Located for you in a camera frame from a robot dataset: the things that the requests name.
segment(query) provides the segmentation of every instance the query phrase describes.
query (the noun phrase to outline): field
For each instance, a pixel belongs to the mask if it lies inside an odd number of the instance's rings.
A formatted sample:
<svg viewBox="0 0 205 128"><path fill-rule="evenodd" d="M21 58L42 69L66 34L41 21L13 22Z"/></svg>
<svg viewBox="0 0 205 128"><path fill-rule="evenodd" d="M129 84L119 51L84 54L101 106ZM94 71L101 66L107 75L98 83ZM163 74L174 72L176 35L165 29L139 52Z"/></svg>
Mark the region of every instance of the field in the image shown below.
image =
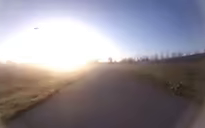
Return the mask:
<svg viewBox="0 0 205 128"><path fill-rule="evenodd" d="M205 99L205 53L131 65L139 79L197 103Z"/></svg>
<svg viewBox="0 0 205 128"><path fill-rule="evenodd" d="M0 119L8 121L80 76L77 72L52 72L31 65L0 64Z"/></svg>

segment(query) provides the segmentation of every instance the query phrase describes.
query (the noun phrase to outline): dry grass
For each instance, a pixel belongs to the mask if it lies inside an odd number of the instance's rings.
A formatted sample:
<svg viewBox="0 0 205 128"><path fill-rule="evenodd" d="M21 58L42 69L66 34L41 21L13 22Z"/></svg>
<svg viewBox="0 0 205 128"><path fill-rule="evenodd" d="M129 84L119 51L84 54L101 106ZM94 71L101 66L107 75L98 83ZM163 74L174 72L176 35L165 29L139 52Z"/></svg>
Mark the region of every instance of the dry grass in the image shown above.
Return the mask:
<svg viewBox="0 0 205 128"><path fill-rule="evenodd" d="M192 61L142 64L133 72L140 79L146 78L155 85L159 84L164 89L171 90L172 94L199 103L205 99L205 57Z"/></svg>
<svg viewBox="0 0 205 128"><path fill-rule="evenodd" d="M0 64L0 118L8 121L78 77L80 73L55 73L26 65Z"/></svg>

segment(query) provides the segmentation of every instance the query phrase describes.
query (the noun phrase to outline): paved path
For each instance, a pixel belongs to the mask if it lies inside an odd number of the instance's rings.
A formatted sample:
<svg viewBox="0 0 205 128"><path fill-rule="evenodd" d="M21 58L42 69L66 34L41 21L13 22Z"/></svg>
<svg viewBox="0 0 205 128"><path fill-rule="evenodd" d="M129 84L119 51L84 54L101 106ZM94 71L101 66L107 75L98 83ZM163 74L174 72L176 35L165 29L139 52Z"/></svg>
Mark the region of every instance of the paved path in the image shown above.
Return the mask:
<svg viewBox="0 0 205 128"><path fill-rule="evenodd" d="M173 128L189 107L117 69L95 71L9 123L9 128Z"/></svg>

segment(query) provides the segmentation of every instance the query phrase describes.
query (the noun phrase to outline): blue sky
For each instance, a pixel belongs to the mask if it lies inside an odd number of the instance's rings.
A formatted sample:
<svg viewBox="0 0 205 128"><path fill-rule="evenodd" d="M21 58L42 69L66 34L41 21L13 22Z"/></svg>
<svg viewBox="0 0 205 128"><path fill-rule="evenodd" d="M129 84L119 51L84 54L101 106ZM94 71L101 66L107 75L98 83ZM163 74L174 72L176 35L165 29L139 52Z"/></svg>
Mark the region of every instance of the blue sky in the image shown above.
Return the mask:
<svg viewBox="0 0 205 128"><path fill-rule="evenodd" d="M130 55L205 48L205 19L196 0L0 0L0 41L30 20L73 17Z"/></svg>

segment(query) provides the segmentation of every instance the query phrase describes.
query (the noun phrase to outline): treeline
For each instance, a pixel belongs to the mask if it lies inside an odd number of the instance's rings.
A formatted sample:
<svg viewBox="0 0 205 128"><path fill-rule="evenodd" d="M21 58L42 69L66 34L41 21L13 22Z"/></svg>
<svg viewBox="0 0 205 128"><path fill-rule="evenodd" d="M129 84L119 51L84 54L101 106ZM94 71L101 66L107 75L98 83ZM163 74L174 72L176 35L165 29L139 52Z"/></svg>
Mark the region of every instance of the treeline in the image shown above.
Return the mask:
<svg viewBox="0 0 205 128"><path fill-rule="evenodd" d="M118 61L118 63L137 63L137 62L159 62L164 60L171 60L176 58L182 58L182 57L189 57L189 56L196 56L196 55L205 55L205 49L203 51L196 51L191 53L181 53L181 52L173 52L173 53L160 53L160 54L154 54L151 56L140 56L140 57L128 57L123 58L122 60ZM112 58L108 59L109 63L117 63L117 61L113 60Z"/></svg>

